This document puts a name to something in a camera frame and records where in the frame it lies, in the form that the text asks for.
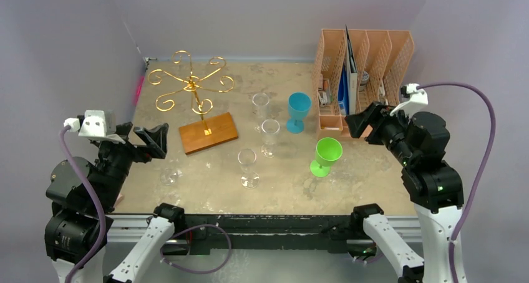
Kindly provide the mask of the green plastic goblet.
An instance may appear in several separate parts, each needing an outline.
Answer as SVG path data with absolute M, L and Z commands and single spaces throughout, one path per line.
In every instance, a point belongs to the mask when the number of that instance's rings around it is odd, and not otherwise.
M 314 160 L 309 166 L 311 173 L 318 178 L 327 176 L 342 153 L 342 145 L 337 139 L 331 137 L 320 139 L 316 144 Z

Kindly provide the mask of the clear flute wine glass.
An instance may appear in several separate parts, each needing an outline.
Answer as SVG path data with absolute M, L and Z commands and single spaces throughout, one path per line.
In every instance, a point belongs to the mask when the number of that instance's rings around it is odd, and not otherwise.
M 242 149 L 238 153 L 238 163 L 242 171 L 241 184 L 247 189 L 256 188 L 260 182 L 260 176 L 255 171 L 256 159 L 256 153 L 250 148 Z

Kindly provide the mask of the clear glass near left arm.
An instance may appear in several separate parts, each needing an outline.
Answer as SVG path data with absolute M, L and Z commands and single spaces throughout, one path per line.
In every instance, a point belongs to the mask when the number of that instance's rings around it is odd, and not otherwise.
M 160 173 L 160 182 L 165 186 L 174 185 L 182 176 L 178 169 L 165 168 Z

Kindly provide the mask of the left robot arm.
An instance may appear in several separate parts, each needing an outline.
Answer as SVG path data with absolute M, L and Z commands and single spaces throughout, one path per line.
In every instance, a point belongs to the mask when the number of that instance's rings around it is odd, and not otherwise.
M 65 160 L 53 169 L 46 190 L 52 217 L 44 231 L 44 242 L 61 282 L 138 282 L 164 243 L 184 235 L 184 209 L 159 204 L 125 259 L 109 274 L 103 273 L 107 235 L 113 223 L 109 214 L 131 166 L 166 157 L 168 129 L 166 123 L 151 129 L 123 123 L 117 127 L 118 137 L 125 139 L 123 143 L 97 141 L 98 157 L 94 162 L 66 151 Z M 127 140 L 130 132 L 142 140 L 141 145 Z

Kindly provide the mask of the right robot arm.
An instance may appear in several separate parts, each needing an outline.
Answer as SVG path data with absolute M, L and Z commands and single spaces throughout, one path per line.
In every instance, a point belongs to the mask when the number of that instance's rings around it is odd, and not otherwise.
M 390 227 L 377 204 L 357 206 L 350 228 L 371 238 L 394 268 L 399 282 L 466 282 L 462 252 L 453 238 L 462 217 L 460 175 L 444 161 L 450 133 L 446 122 L 430 112 L 391 115 L 391 106 L 374 102 L 345 121 L 352 137 L 371 127 L 366 141 L 385 146 L 402 166 L 401 178 L 420 224 L 423 256 L 417 255 Z

